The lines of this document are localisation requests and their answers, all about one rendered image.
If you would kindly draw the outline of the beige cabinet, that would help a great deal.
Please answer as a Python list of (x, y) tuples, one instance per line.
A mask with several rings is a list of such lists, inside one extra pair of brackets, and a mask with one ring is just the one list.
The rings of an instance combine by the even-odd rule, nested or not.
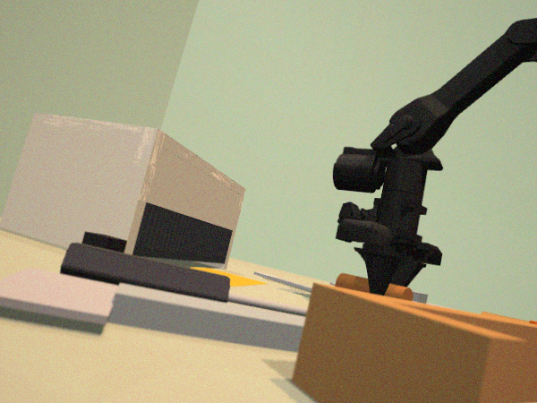
[(35, 113), (0, 228), (226, 270), (245, 190), (157, 128)]

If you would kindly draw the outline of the brown rectangular block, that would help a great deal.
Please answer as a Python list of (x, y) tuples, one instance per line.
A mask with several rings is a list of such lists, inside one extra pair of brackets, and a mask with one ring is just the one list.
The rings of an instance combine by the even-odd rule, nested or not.
[(319, 403), (537, 403), (537, 324), (313, 283), (291, 382)]

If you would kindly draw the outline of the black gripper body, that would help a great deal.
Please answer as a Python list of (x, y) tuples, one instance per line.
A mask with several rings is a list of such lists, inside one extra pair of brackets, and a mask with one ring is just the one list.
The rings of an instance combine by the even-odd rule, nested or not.
[(364, 243), (362, 249), (389, 252), (402, 256), (401, 259), (440, 266), (442, 252), (437, 246), (422, 242), (422, 236), (417, 234), (420, 216), (427, 212), (421, 196), (384, 191), (374, 202), (379, 205), (377, 223), (344, 219), (338, 225), (336, 239)]

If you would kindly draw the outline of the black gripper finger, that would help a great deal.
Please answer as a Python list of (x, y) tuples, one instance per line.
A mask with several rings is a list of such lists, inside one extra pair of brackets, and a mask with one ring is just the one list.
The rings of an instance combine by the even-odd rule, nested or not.
[(354, 247), (365, 261), (370, 294), (384, 296), (402, 256)]
[(401, 259), (389, 284), (407, 287), (427, 264)]

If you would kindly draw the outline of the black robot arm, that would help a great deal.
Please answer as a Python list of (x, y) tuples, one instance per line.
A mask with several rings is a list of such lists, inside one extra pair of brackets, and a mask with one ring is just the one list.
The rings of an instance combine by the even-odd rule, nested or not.
[[(395, 112), (372, 149), (345, 146), (333, 168), (337, 190), (374, 193), (383, 185), (382, 192), (423, 197), (427, 171), (443, 169), (432, 148), (463, 111), (524, 62), (537, 63), (537, 18), (515, 21), (445, 85)], [(359, 210), (350, 201), (343, 204), (337, 222), (377, 223), (378, 216), (376, 202), (370, 210)]]

